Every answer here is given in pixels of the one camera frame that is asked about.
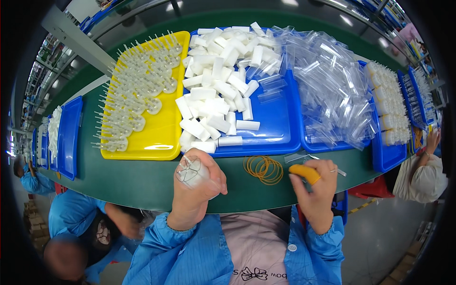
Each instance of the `button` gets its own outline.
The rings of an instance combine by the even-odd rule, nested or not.
[[[288,245],[288,250],[289,251],[296,251],[298,248],[294,244]]]

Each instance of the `right hand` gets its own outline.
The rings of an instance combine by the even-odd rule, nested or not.
[[[317,234],[324,234],[332,224],[332,200],[337,186],[337,165],[332,160],[308,160],[305,166],[315,168],[321,178],[307,192],[301,177],[289,174],[302,213]]]
[[[431,131],[426,140],[426,152],[434,154],[437,145],[440,143],[440,128]]]
[[[210,179],[190,189],[174,176],[174,198],[172,210],[168,216],[168,226],[178,231],[185,231],[194,227],[206,215],[208,201],[222,193],[228,194],[227,178],[215,160],[202,150],[195,148],[185,153],[187,157],[197,156],[210,173]]]

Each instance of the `yellow tray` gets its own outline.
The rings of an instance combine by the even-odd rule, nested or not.
[[[190,42],[190,33],[180,31],[174,33],[177,41],[182,45],[181,59],[187,56],[188,44]],[[149,47],[146,43],[141,44],[143,47]],[[181,64],[172,69],[172,76],[177,80],[177,89],[174,93],[161,93],[157,96],[163,103],[163,107],[157,115],[151,115],[144,112],[145,126],[141,132],[133,132],[128,139],[126,151],[101,150],[104,159],[121,159],[121,160],[145,160],[145,161],[170,161],[175,159],[181,150],[179,137],[182,129],[179,126],[181,113],[177,108],[174,100],[181,97],[184,91],[182,80],[184,79],[185,68]]]

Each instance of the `concrete floor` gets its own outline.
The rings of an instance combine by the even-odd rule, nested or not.
[[[49,197],[37,196],[36,205],[47,221]],[[348,208],[367,200],[349,196]],[[421,221],[432,217],[432,204],[419,204],[399,198],[378,199],[348,216],[342,250],[344,285],[377,284],[400,261],[410,246]],[[101,285],[120,285],[130,266],[110,264],[100,276]]]

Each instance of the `blue lab coat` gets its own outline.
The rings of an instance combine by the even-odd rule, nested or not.
[[[51,238],[70,233],[82,235],[90,226],[97,214],[97,208],[104,214],[106,202],[80,194],[68,189],[58,194],[49,210],[49,234]],[[128,238],[121,236],[112,245],[110,252],[99,262],[85,269],[87,282],[100,283],[99,274],[111,262],[131,261],[132,253],[137,245]]]
[[[24,166],[24,176],[21,177],[21,183],[25,190],[30,194],[47,195],[56,191],[54,181],[42,175],[39,172],[35,172],[36,177],[31,175],[28,171],[28,164]]]
[[[342,217],[334,217],[331,228],[322,235],[310,226],[304,230],[295,206],[291,217],[284,259],[289,284],[341,284]],[[228,285],[233,262],[220,216],[206,215],[194,228],[182,232],[168,227],[167,218],[168,213],[161,214],[146,228],[122,284]]]

